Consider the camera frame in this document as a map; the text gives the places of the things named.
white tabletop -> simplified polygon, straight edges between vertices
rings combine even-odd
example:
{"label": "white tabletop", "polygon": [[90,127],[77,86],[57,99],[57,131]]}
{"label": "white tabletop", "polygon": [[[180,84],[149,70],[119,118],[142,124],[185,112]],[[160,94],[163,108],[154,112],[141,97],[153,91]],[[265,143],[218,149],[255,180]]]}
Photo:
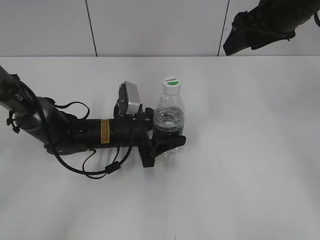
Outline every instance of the white tabletop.
{"label": "white tabletop", "polygon": [[[0,108],[0,239],[319,240],[320,57],[0,58],[38,96],[112,118],[119,85],[154,107],[178,76],[183,147],[143,168],[137,149],[101,180],[66,170],[6,126]],[[85,110],[71,107],[83,116]],[[99,150],[101,170],[115,151]],[[65,156],[80,168],[89,152]]]}

green logo on cap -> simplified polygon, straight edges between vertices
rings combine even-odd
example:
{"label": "green logo on cap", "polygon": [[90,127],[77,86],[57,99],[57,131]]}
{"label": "green logo on cap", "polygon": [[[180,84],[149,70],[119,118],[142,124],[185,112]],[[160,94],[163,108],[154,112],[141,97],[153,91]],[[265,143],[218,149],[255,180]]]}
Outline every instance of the green logo on cap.
{"label": "green logo on cap", "polygon": [[171,81],[171,82],[168,82],[167,84],[174,86],[174,85],[177,85],[178,83],[179,83],[179,81]]}

robotic arm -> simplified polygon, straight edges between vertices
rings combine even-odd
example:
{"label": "robotic arm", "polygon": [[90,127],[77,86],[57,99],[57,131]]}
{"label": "robotic arm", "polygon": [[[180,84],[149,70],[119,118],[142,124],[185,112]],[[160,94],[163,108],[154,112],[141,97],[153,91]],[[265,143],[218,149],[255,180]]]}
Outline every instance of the robotic arm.
{"label": "robotic arm", "polygon": [[262,48],[296,36],[295,29],[313,15],[317,24],[320,0],[260,0],[250,12],[239,12],[223,45],[227,56],[251,47]]}
{"label": "robotic arm", "polygon": [[[72,104],[84,105],[88,112],[85,117],[76,116],[60,111]],[[114,107],[113,119],[87,119],[89,108],[78,101],[67,105],[56,105],[48,97],[37,97],[32,90],[20,81],[17,75],[8,74],[0,66],[0,105],[9,110],[7,125],[12,125],[14,132],[24,130],[31,136],[44,143],[49,154],[67,169],[92,179],[99,179],[106,174],[118,170],[131,153],[133,147],[138,147],[143,167],[155,165],[155,158],[160,154],[183,146],[185,136],[163,136],[153,132],[149,139],[148,131],[153,130],[153,109],[142,109],[137,86],[124,82],[119,88],[119,99]],[[128,147],[121,161],[114,161],[104,170],[88,172],[69,166],[62,155],[85,152],[96,152],[101,148]]]}

bottle cap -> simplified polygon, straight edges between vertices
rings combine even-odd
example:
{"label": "bottle cap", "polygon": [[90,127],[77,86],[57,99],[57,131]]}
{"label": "bottle cap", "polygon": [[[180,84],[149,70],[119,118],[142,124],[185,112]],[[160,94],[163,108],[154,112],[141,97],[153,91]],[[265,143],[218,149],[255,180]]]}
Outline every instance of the bottle cap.
{"label": "bottle cap", "polygon": [[175,76],[168,76],[162,82],[163,92],[168,95],[176,95],[180,93],[181,82]]}

yellow warning label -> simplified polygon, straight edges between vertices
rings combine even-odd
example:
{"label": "yellow warning label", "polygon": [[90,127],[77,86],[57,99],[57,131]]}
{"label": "yellow warning label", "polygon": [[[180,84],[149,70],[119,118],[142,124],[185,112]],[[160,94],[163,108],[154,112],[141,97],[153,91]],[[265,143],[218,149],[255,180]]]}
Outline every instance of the yellow warning label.
{"label": "yellow warning label", "polygon": [[109,119],[101,119],[101,143],[110,143],[110,125]]}

